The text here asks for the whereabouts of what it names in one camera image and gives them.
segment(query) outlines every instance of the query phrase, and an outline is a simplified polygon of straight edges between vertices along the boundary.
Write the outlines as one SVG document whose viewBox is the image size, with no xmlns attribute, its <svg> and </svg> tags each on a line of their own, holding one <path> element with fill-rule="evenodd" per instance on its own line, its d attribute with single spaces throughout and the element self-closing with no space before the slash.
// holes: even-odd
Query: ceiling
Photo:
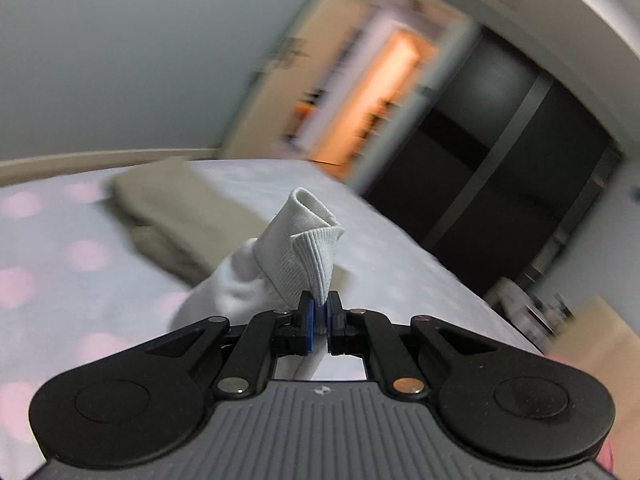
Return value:
<svg viewBox="0 0 640 480">
<path fill-rule="evenodd" d="M 640 155 L 640 0 L 444 0 L 551 72 Z"/>
</svg>

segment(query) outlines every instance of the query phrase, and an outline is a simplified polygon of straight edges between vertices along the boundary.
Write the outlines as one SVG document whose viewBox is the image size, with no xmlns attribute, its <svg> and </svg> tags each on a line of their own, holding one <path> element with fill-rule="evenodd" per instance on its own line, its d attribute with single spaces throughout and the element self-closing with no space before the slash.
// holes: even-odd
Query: copper rivet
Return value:
<svg viewBox="0 0 640 480">
<path fill-rule="evenodd" d="M 394 390 L 401 394 L 419 394 L 424 390 L 424 383 L 414 377 L 402 377 L 394 381 Z"/>
</svg>

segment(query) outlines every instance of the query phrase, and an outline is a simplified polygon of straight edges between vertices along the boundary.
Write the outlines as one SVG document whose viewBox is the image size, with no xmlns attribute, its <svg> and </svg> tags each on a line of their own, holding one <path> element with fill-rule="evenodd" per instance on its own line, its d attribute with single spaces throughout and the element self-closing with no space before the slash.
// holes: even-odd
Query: pink object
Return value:
<svg viewBox="0 0 640 480">
<path fill-rule="evenodd" d="M 29 426 L 29 403 L 36 387 L 27 382 L 7 383 L 0 386 L 0 422 L 15 440 L 33 442 Z"/>
<path fill-rule="evenodd" d="M 94 240 L 78 240 L 65 249 L 65 261 L 73 270 L 92 272 L 104 269 L 111 261 L 111 251 Z"/>
<path fill-rule="evenodd" d="M 78 361 L 87 364 L 130 347 L 124 339 L 107 332 L 92 332 L 78 342 Z"/>
<path fill-rule="evenodd" d="M 604 441 L 602 449 L 596 457 L 596 462 L 606 471 L 613 473 L 613 448 L 608 438 Z"/>
<path fill-rule="evenodd" d="M 18 308 L 35 294 L 35 280 L 28 270 L 20 267 L 0 270 L 0 307 Z"/>
<path fill-rule="evenodd" d="M 41 210 L 39 197 L 28 191 L 19 191 L 0 201 L 0 213 L 14 220 L 33 216 Z"/>
<path fill-rule="evenodd" d="M 162 319 L 170 319 L 188 297 L 188 292 L 163 294 L 156 300 L 156 312 Z"/>
<path fill-rule="evenodd" d="M 573 366 L 571 363 L 567 362 L 566 359 L 560 356 L 547 354 L 545 357 L 563 365 Z M 600 464 L 600 466 L 606 471 L 613 473 L 613 448 L 611 447 L 609 437 L 605 439 L 604 444 L 596 457 L 596 462 L 598 462 L 598 464 Z"/>
<path fill-rule="evenodd" d="M 91 204 L 105 198 L 105 193 L 98 182 L 77 182 L 65 186 L 65 196 L 81 204 Z"/>
</svg>

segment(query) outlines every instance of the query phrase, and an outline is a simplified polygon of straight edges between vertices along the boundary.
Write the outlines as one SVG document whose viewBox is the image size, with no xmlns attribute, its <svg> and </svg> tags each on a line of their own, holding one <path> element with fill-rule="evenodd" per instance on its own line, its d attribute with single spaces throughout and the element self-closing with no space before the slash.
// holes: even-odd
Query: white bedsheet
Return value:
<svg viewBox="0 0 640 480">
<path fill-rule="evenodd" d="M 346 232 L 336 263 L 351 273 L 345 308 L 408 323 L 431 314 L 530 351 L 533 346 L 347 187 L 308 162 L 194 162 L 222 192 L 270 220 L 291 190 L 314 193 Z M 47 379 L 164 333 L 188 294 L 139 256 L 100 202 L 124 169 L 0 189 L 0 477 L 17 480 L 42 456 L 27 408 Z M 327 356 L 318 380 L 364 378 L 358 359 Z"/>
</svg>

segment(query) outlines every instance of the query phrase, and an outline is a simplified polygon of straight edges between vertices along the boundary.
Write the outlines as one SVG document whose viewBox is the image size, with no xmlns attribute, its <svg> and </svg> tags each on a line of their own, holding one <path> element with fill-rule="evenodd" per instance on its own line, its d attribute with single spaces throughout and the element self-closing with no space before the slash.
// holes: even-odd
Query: white wall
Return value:
<svg viewBox="0 0 640 480">
<path fill-rule="evenodd" d="M 0 160 L 220 142 L 307 0 L 0 0 Z"/>
<path fill-rule="evenodd" d="M 640 160 L 623 163 L 561 259 L 534 293 L 559 292 L 571 310 L 599 294 L 640 333 Z"/>
</svg>

